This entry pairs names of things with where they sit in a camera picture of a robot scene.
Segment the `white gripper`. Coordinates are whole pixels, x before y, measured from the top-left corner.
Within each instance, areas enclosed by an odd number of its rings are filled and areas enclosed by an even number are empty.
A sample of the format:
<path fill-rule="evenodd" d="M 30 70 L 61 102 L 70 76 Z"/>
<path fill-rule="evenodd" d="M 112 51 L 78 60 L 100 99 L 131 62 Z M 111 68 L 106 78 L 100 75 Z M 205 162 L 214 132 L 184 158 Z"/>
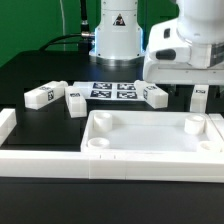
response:
<path fill-rule="evenodd" d="M 143 80 L 156 84 L 224 85 L 224 62 L 207 65 L 209 47 L 193 46 L 179 36 L 176 19 L 151 28 Z"/>

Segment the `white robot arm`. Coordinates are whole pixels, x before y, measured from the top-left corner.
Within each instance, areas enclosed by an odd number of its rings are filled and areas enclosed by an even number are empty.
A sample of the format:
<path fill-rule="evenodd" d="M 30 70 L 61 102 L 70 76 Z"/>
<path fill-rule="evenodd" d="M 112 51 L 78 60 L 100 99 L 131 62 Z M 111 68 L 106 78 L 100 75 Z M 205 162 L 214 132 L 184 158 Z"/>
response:
<path fill-rule="evenodd" d="M 142 59 L 148 83 L 224 85 L 224 0 L 174 3 L 178 17 L 154 25 L 144 44 L 138 0 L 101 0 L 91 60 L 125 66 Z"/>

